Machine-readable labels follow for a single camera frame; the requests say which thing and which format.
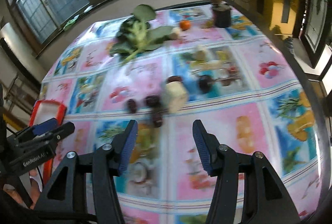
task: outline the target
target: dark round fruit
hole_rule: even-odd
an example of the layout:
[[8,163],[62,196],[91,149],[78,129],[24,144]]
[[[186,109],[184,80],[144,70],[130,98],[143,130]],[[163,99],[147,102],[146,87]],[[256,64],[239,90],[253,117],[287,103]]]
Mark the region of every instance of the dark round fruit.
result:
[[152,123],[155,128],[160,128],[163,124],[163,117],[161,112],[152,113]]
[[167,78],[166,83],[169,84],[171,82],[181,82],[182,83],[182,78],[181,76],[170,76]]
[[134,99],[129,99],[127,101],[127,108],[131,113],[136,113],[137,112],[137,104]]
[[150,95],[145,98],[145,103],[148,107],[160,106],[160,97],[158,95]]
[[203,94],[208,93],[212,85],[215,81],[212,79],[210,75],[201,75],[198,79],[198,86],[200,87],[200,90],[203,92]]

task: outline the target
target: patterned tablecloth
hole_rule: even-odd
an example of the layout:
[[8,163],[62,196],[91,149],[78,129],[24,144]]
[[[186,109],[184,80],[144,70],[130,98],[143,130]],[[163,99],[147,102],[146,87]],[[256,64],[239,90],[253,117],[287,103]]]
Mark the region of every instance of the patterned tablecloth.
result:
[[[130,119],[138,121],[128,170],[115,179],[126,223],[204,223],[216,179],[201,166],[192,136],[195,119],[237,152],[262,151],[282,177],[300,216],[317,207],[317,126],[300,82],[281,52],[240,12],[232,9],[232,26],[226,29],[201,28],[210,17],[209,5],[159,11],[152,27],[176,25],[186,18],[192,28],[182,32],[180,40],[167,41],[124,66],[109,50],[127,17],[97,22],[75,39],[43,80],[40,98],[67,105],[65,121],[76,127],[58,145],[54,169],[68,151],[90,153],[121,133]],[[209,61],[221,61],[222,68],[209,70],[195,61],[197,44],[208,49]],[[197,74],[219,81],[202,94]],[[164,115],[161,128],[152,129],[143,99],[160,94],[171,75],[182,76],[189,101],[177,114]],[[125,108],[131,98],[139,106],[135,115]],[[237,216],[243,205],[243,179],[240,174]],[[90,178],[87,200],[93,212]]]

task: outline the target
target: orange fruit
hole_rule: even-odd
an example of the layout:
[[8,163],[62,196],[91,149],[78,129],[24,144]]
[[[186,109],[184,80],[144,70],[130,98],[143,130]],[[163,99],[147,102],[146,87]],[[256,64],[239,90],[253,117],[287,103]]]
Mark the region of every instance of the orange fruit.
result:
[[184,30],[188,30],[191,27],[190,21],[188,20],[182,20],[179,23],[180,28]]

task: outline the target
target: screw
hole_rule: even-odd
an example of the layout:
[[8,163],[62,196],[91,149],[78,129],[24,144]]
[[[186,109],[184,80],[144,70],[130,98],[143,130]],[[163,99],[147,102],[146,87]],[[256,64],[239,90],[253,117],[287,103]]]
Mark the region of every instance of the screw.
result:
[[264,157],[264,154],[260,151],[255,152],[256,158],[262,159]]
[[103,145],[103,150],[105,150],[105,151],[109,151],[109,150],[111,150],[112,149],[112,145],[110,145],[110,144],[104,144]]
[[74,151],[70,151],[67,153],[67,158],[72,159],[75,155],[76,153]]
[[220,144],[220,145],[218,146],[218,149],[219,149],[220,151],[227,151],[227,150],[228,150],[228,146],[225,145],[225,144]]

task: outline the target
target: green leaf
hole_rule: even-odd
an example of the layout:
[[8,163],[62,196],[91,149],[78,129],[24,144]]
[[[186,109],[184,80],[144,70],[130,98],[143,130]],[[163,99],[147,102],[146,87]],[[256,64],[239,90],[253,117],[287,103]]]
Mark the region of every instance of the green leaf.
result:
[[151,21],[156,18],[156,13],[153,8],[145,4],[136,6],[132,14],[142,22]]
[[149,43],[156,43],[158,39],[168,36],[172,33],[173,27],[171,26],[159,26],[154,29],[149,29],[147,31],[147,41]]
[[118,54],[132,54],[134,50],[128,42],[118,42],[114,44],[110,50],[110,53]]
[[163,44],[162,43],[152,43],[150,45],[148,45],[145,50],[146,51],[153,51],[155,49],[158,49],[159,47],[161,47]]

